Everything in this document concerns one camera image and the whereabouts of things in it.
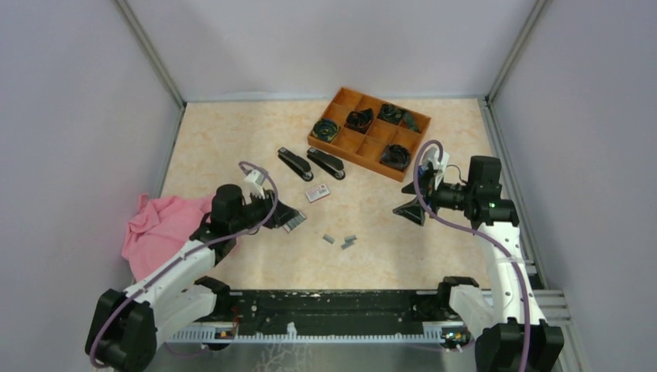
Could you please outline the tray of staple strips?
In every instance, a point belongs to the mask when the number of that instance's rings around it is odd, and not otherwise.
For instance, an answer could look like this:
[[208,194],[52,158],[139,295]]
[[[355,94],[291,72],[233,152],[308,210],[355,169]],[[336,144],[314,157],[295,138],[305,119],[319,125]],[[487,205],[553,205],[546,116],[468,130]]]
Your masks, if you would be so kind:
[[298,211],[297,214],[295,215],[295,217],[293,217],[292,219],[290,219],[289,221],[287,221],[287,222],[283,225],[283,229],[284,229],[287,233],[291,233],[291,232],[292,232],[293,230],[295,230],[295,229],[296,229],[301,223],[303,223],[306,219],[307,219],[306,215],[305,215],[303,212]]

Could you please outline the black stapler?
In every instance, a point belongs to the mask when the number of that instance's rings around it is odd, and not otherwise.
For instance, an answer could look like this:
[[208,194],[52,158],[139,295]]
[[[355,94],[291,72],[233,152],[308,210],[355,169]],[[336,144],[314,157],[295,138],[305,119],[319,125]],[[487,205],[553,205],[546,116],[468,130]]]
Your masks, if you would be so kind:
[[329,173],[336,180],[341,181],[346,177],[344,163],[338,157],[321,151],[315,147],[307,150],[307,158],[318,165],[322,170]]
[[277,150],[277,156],[303,181],[310,182],[314,179],[311,166],[304,158],[299,157],[285,147],[280,147]]

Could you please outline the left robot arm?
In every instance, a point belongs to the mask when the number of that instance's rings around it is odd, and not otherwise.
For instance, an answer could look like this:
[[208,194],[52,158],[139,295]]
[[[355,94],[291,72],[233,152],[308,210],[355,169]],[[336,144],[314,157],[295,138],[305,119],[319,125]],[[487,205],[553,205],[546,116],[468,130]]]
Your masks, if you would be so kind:
[[300,214],[275,189],[247,201],[236,184],[217,188],[209,212],[177,253],[141,281],[100,296],[84,346],[91,363],[143,371],[174,333],[207,316],[226,319],[229,287],[205,272],[228,256],[239,236],[282,228]]

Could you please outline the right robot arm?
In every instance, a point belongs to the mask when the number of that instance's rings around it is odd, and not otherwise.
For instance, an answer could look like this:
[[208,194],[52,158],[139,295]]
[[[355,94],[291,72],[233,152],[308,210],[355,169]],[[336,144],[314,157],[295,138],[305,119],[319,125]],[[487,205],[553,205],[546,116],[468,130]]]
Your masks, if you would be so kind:
[[558,326],[549,325],[531,289],[521,251],[520,223],[512,200],[502,197],[501,162],[473,156],[464,184],[444,180],[448,156],[425,155],[403,193],[415,198],[394,213],[422,225],[438,210],[463,212],[487,265],[492,301],[469,278],[456,278],[436,298],[445,319],[460,317],[474,338],[478,371],[550,371],[564,347]]

